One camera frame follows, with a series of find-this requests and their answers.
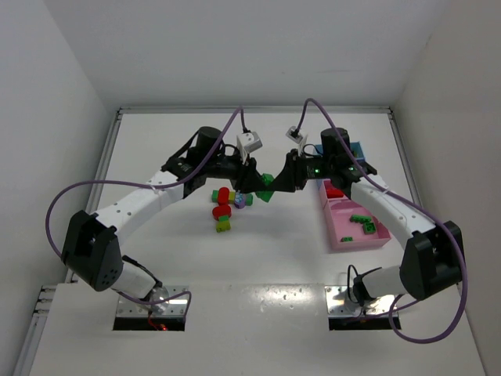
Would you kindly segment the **yellow-green lego brick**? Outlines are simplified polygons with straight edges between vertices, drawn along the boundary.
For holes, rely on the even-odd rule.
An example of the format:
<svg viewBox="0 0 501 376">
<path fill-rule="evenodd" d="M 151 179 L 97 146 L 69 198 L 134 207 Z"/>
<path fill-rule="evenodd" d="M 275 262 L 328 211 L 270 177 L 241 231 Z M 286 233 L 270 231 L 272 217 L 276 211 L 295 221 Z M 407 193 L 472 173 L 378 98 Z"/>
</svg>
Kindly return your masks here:
<svg viewBox="0 0 501 376">
<path fill-rule="evenodd" d="M 225 232 L 228 230 L 231 230 L 231 224 L 230 224 L 229 220 L 218 221 L 216 223 L 216 232 L 217 233 Z"/>
</svg>

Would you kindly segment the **green lego plate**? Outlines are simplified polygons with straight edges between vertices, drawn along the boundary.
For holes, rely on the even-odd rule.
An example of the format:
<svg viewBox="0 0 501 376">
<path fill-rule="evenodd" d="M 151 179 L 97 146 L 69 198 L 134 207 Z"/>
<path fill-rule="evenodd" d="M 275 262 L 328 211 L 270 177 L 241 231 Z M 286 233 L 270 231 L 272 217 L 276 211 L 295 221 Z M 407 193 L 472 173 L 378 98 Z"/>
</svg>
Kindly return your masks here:
<svg viewBox="0 0 501 376">
<path fill-rule="evenodd" d="M 355 222 L 355 223 L 364 224 L 364 223 L 372 222 L 373 218 L 370 215 L 351 215 L 350 221 Z"/>
</svg>

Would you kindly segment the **green purple lego stack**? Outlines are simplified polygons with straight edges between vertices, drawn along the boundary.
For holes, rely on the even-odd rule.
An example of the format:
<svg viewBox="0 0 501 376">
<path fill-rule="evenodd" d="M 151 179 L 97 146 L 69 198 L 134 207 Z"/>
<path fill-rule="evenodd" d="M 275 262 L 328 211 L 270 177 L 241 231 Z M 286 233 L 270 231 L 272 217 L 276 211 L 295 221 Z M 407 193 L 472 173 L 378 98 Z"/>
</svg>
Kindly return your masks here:
<svg viewBox="0 0 501 376">
<path fill-rule="evenodd" d="M 268 186 L 268 185 L 270 185 L 270 184 L 272 183 L 272 181 L 274 180 L 274 177 L 273 177 L 273 175 L 271 175 L 271 174 L 268 174 L 268 173 L 263 173 L 263 174 L 261 175 L 261 180 L 262 180 L 262 182 L 263 182 L 266 186 Z"/>
</svg>

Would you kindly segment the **red square lego brick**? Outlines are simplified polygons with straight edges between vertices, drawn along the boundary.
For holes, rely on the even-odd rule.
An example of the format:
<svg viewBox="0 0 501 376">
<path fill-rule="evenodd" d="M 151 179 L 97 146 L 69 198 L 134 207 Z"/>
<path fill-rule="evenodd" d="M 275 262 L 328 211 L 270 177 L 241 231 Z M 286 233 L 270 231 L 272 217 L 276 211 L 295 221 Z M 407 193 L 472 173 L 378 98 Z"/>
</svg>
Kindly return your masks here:
<svg viewBox="0 0 501 376">
<path fill-rule="evenodd" d="M 326 197 L 328 199 L 342 198 L 344 193 L 336 188 L 326 188 Z"/>
</svg>

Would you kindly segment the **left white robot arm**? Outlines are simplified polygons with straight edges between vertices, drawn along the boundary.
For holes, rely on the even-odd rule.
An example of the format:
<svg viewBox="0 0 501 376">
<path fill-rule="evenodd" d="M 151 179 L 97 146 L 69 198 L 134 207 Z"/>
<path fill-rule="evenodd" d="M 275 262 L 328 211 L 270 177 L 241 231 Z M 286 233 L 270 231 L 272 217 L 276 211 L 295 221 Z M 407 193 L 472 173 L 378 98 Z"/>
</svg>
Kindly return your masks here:
<svg viewBox="0 0 501 376">
<path fill-rule="evenodd" d="M 166 302 L 157 291 L 162 283 L 146 267 L 121 253 L 121 245 L 167 206 L 188 197 L 206 179 L 236 179 L 251 152 L 261 148 L 256 132 L 243 130 L 233 154 L 225 153 L 222 131 L 204 126 L 177 150 L 147 183 L 113 204 L 89 214 L 74 214 L 61 259 L 93 290 L 116 291 L 140 305 Z"/>
</svg>

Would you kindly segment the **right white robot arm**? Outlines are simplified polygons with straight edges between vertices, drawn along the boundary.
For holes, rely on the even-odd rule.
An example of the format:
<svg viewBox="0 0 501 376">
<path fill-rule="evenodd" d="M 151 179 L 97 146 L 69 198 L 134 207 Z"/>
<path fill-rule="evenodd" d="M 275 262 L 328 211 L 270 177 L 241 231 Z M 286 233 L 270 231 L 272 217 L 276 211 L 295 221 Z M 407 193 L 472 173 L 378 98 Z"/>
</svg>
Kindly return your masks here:
<svg viewBox="0 0 501 376">
<path fill-rule="evenodd" d="M 383 295 L 410 295 L 423 301 L 454 284 L 467 282 L 460 228 L 440 222 L 419 205 L 390 191 L 377 170 L 358 162 L 343 128 L 321 133 L 323 152 L 306 155 L 298 127 L 287 131 L 297 148 L 289 152 L 274 191 L 295 191 L 309 179 L 330 179 L 351 201 L 363 206 L 387 227 L 404 253 L 398 266 L 373 269 L 355 278 L 352 292 L 359 304 Z"/>
</svg>

